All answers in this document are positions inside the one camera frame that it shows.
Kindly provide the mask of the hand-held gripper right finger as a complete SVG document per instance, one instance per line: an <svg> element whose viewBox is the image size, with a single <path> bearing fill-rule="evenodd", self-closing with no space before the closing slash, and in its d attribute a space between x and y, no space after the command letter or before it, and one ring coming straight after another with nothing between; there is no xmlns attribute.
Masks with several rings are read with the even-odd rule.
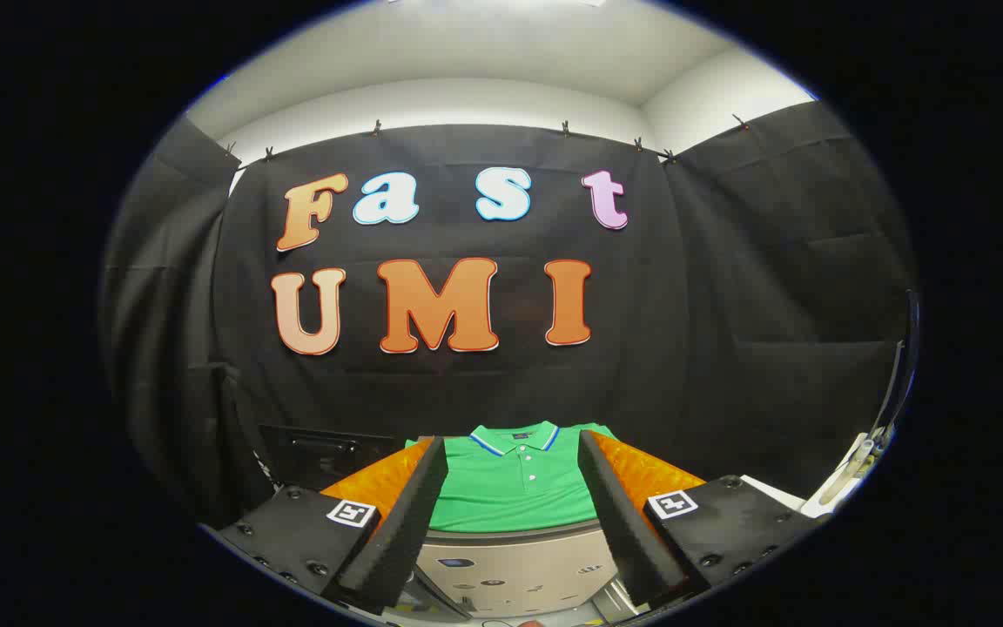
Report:
<svg viewBox="0 0 1003 627"><path fill-rule="evenodd" d="M581 432L577 464L629 598L652 610L742 578L824 523L740 476L705 482L596 431Z"/></svg>

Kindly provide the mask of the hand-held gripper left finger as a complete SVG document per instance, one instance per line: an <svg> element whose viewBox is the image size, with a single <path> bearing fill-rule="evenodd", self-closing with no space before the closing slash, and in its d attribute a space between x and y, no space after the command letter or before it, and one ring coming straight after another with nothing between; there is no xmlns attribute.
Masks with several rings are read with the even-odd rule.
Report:
<svg viewBox="0 0 1003 627"><path fill-rule="evenodd" d="M262 574L327 603L398 603L448 474L445 442L414 445L330 487L284 485L234 523L206 532Z"/></svg>

